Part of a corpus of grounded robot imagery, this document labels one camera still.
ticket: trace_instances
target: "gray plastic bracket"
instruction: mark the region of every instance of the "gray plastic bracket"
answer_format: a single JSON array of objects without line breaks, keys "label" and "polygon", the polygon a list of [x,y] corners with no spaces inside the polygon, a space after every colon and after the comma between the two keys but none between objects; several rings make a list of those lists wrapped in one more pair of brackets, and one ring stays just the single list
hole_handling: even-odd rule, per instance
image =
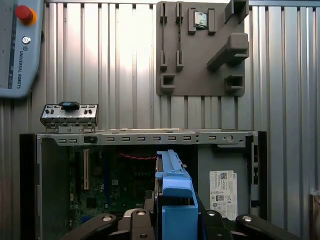
[{"label": "gray plastic bracket", "polygon": [[167,23],[168,21],[168,16],[166,12],[166,3],[162,2],[160,6],[160,23]]},{"label": "gray plastic bracket", "polygon": [[236,66],[236,65],[242,63],[248,57],[249,57],[249,47],[248,47],[248,50],[245,51],[244,53],[238,53],[238,54],[234,55],[234,57],[231,60],[229,60],[227,62],[227,64],[230,66]]},{"label": "gray plastic bracket", "polygon": [[184,68],[184,58],[182,55],[182,51],[176,51],[175,54],[175,59],[176,59],[176,67],[175,70],[177,72],[180,72]]},{"label": "gray plastic bracket", "polygon": [[227,93],[234,93],[235,91],[242,90],[244,88],[243,76],[230,75],[224,79],[224,87]]},{"label": "gray plastic bracket", "polygon": [[160,52],[160,70],[165,72],[168,68],[168,56],[166,55],[166,51],[161,50]]},{"label": "gray plastic bracket", "polygon": [[238,22],[240,24],[248,14],[248,0],[230,0],[224,9],[224,23],[226,24],[232,15],[238,15]]},{"label": "gray plastic bracket", "polygon": [[181,23],[184,21],[184,12],[181,11],[181,9],[182,9],[182,2],[177,2],[175,7],[175,23],[176,24],[180,23],[180,17],[181,17]]},{"label": "gray plastic bracket", "polygon": [[166,93],[175,90],[175,74],[164,73],[161,75],[161,89]]},{"label": "gray plastic bracket", "polygon": [[207,69],[216,71],[223,64],[234,61],[235,55],[243,54],[248,48],[248,34],[240,32],[231,33],[226,44],[208,61]]},{"label": "gray plastic bracket", "polygon": [[217,16],[214,8],[208,9],[208,34],[214,35],[217,32]]},{"label": "gray plastic bracket", "polygon": [[195,27],[195,10],[196,8],[188,8],[188,34],[195,35],[197,28]]}]

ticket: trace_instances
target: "silver screw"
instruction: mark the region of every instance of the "silver screw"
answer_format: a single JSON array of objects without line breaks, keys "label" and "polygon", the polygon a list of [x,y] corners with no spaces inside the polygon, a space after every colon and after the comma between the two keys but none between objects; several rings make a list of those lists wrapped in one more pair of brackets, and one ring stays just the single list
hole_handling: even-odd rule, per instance
[{"label": "silver screw", "polygon": [[109,221],[112,220],[112,217],[110,217],[110,216],[105,216],[104,218],[102,218],[102,220],[105,221],[105,222],[109,222]]},{"label": "silver screw", "polygon": [[249,217],[249,216],[243,216],[242,219],[245,220],[246,222],[251,222],[252,221],[252,218]]},{"label": "silver screw", "polygon": [[143,215],[145,215],[145,214],[146,214],[146,212],[145,212],[145,211],[140,210],[140,211],[137,211],[137,212],[136,212],[136,214],[138,214],[139,216],[143,216]]},{"label": "silver screw", "polygon": [[24,37],[22,38],[22,43],[23,43],[23,44],[29,44],[30,42],[31,42],[31,38],[30,38],[30,37],[24,36]]}]

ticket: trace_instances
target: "blue drive bracket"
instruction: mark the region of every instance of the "blue drive bracket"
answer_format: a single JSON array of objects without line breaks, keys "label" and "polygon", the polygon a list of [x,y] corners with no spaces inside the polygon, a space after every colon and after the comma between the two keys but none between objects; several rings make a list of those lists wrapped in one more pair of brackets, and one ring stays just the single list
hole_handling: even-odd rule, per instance
[{"label": "blue drive bracket", "polygon": [[[31,21],[24,22],[17,17],[16,10],[21,6],[32,12]],[[0,98],[23,98],[30,92],[39,67],[43,9],[44,0],[14,1],[8,84],[0,87]]]},{"label": "blue drive bracket", "polygon": [[173,150],[157,151],[162,157],[163,172],[155,177],[162,181],[162,195],[191,199],[190,205],[162,206],[162,240],[198,239],[198,202],[189,173]]}]

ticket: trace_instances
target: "red emergency stop button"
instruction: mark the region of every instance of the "red emergency stop button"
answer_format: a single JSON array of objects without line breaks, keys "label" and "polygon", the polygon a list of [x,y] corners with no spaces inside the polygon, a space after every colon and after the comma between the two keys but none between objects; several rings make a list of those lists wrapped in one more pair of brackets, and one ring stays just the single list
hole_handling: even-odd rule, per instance
[{"label": "red emergency stop button", "polygon": [[34,14],[31,9],[25,5],[19,5],[15,9],[15,15],[24,24],[30,23],[34,19]]}]

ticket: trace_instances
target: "red wire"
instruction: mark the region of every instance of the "red wire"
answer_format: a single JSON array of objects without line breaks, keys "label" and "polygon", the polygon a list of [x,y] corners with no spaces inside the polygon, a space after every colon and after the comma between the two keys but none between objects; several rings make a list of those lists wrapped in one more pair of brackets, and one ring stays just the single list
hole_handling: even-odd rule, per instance
[{"label": "red wire", "polygon": [[130,156],[126,155],[124,153],[119,153],[120,156],[127,158],[127,159],[134,159],[134,160],[155,160],[157,159],[156,156],[150,156],[150,157],[136,157],[136,156]]}]

